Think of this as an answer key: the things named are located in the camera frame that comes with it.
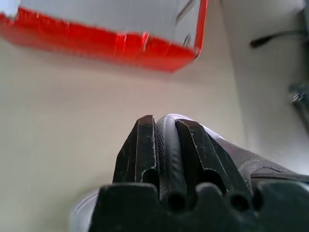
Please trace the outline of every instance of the white floor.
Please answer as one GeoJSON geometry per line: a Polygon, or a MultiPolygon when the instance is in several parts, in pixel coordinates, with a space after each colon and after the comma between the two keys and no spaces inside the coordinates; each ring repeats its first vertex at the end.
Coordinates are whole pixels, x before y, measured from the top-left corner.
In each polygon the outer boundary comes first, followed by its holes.
{"type": "Polygon", "coordinates": [[[246,146],[223,16],[210,0],[204,50],[175,74],[0,41],[0,231],[63,232],[85,191],[110,183],[135,121],[193,118],[246,146]]]}
{"type": "Polygon", "coordinates": [[[223,0],[246,146],[294,171],[309,174],[309,137],[287,89],[309,76],[304,39],[276,39],[256,50],[249,41],[303,28],[302,0],[223,0]]]}

